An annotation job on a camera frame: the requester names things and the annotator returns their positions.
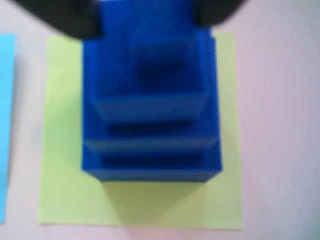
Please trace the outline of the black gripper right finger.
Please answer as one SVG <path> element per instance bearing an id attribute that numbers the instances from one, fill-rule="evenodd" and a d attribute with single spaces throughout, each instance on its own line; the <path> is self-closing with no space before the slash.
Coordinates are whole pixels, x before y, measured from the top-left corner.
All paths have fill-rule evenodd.
<path id="1" fill-rule="evenodd" d="M 194 20 L 199 27 L 213 27 L 231 18 L 246 0 L 194 0 Z"/>

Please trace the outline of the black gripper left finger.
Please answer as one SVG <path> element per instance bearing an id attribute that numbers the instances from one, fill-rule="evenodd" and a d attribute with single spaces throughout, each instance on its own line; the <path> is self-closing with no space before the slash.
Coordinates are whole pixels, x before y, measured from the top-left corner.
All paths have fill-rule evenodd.
<path id="1" fill-rule="evenodd" d="M 97 0 L 16 0 L 15 3 L 69 37 L 87 40 L 103 34 Z"/>

